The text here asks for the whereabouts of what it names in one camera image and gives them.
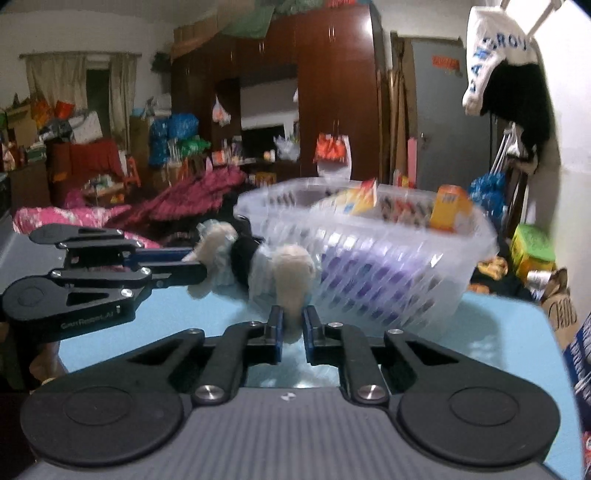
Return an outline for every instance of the white wall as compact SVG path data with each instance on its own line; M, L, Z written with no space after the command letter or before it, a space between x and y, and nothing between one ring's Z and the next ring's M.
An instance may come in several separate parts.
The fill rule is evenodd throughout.
M173 42L174 25L91 11L39 11L0 15L0 106L29 95L21 53L68 50L130 51L138 61L135 106L162 92L152 57Z
M272 127L283 124L287 136L300 113L293 96L297 79L260 83L240 89L242 129Z
M472 0L374 0L382 15L386 62L392 66L390 32L466 42Z
M513 8L519 1L512 0ZM519 10L513 14L519 21ZM567 0L535 39L554 109L556 141L545 149L530 182L528 219L550 233L558 263L569 270L577 313L585 317L591 311L591 18Z

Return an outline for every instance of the yellow box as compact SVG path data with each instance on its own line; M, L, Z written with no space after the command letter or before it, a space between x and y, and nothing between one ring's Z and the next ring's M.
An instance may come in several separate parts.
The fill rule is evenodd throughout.
M470 219L471 213L472 201L464 189L455 185L441 185L429 226L446 232L457 232Z
M511 260L515 274L527 280L532 270L552 271L556 268L556 256L546 234L534 225L520 224L511 241Z

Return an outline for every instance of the red cloth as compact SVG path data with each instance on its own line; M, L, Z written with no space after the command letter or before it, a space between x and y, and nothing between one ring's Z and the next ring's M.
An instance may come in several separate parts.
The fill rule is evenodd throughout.
M241 185L246 175L237 167L219 168L202 178L191 177L167 188L155 199L111 218L105 226L137 231L151 221L178 220L222 206L224 194Z
M124 177L119 161L117 144L110 139L97 140L86 145L70 144L72 176L90 180L103 173Z

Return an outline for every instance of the pink cloth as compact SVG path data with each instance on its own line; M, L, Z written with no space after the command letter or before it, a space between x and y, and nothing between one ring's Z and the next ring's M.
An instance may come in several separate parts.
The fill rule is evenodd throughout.
M109 209L100 207L80 207L70 210L63 210L57 207L21 208L14 215L12 227L15 232L23 233L24 235L28 235L34 229L48 223L103 228L111 217L119 215L130 208L130 205L121 205ZM124 235L125 238L139 240L146 248L160 248L160 245L156 242L139 235L129 232L125 232Z

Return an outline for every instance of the small cardboard box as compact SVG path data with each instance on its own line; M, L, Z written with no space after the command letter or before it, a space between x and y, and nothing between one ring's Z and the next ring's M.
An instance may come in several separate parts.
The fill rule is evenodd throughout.
M31 117L30 105L7 110L6 115L9 137L10 132L13 131L17 146L29 148L33 143L39 141L37 124Z
M193 24L193 38L211 38L217 33L217 15L199 20Z

